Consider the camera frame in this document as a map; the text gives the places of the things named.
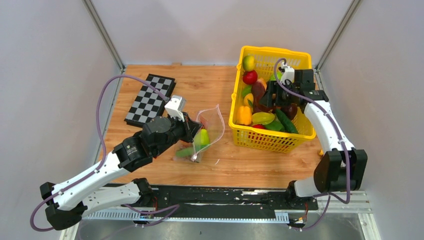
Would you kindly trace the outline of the green pear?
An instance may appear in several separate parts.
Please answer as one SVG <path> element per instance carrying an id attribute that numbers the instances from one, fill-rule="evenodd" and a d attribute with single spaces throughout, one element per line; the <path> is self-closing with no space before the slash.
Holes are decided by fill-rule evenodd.
<path id="1" fill-rule="evenodd" d="M 211 143 L 208 131 L 202 128 L 194 138 L 194 147 L 206 145 L 208 146 Z"/>

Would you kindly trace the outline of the clear zip top bag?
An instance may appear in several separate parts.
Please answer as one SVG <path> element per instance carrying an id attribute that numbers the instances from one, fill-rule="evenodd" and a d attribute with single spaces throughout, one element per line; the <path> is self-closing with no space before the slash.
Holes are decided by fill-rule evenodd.
<path id="1" fill-rule="evenodd" d="M 205 152 L 223 137 L 225 122 L 219 105 L 200 110 L 195 121 L 202 124 L 201 129 L 196 132 L 192 143 L 179 141 L 174 146 L 174 161 L 200 163 Z"/>

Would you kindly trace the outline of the red tomato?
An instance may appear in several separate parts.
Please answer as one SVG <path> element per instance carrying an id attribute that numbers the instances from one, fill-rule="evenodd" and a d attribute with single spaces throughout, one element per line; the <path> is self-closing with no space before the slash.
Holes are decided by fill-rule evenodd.
<path id="1" fill-rule="evenodd" d="M 258 80 L 258 74 L 255 70 L 245 71 L 242 75 L 242 81 L 246 85 L 253 85 Z"/>

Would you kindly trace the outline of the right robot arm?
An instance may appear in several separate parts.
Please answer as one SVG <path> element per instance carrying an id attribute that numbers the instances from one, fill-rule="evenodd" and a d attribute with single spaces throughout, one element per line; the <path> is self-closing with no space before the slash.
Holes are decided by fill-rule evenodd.
<path id="1" fill-rule="evenodd" d="M 357 149 L 337 123 L 329 98 L 323 90 L 316 90 L 312 69 L 295 70 L 278 67 L 273 71 L 265 95 L 261 99 L 267 107 L 296 104 L 312 124 L 323 150 L 323 157 L 313 176 L 294 180 L 285 195 L 286 204 L 298 209 L 306 197 L 334 195 L 359 190 L 363 181 L 368 155 Z"/>

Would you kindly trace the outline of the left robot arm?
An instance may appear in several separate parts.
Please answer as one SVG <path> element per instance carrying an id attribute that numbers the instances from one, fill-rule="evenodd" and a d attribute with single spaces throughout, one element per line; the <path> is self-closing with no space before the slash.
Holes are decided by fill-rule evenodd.
<path id="1" fill-rule="evenodd" d="M 125 138 L 104 159 L 79 175 L 62 183 L 46 182 L 40 186 L 45 215 L 51 228 L 64 230 L 83 217 L 103 209 L 124 204 L 149 206 L 154 198 L 146 178 L 136 178 L 120 187 L 101 188 L 110 181 L 128 175 L 153 162 L 179 141 L 193 143 L 203 127 L 190 119 L 157 116 L 144 124 L 141 131 Z"/>

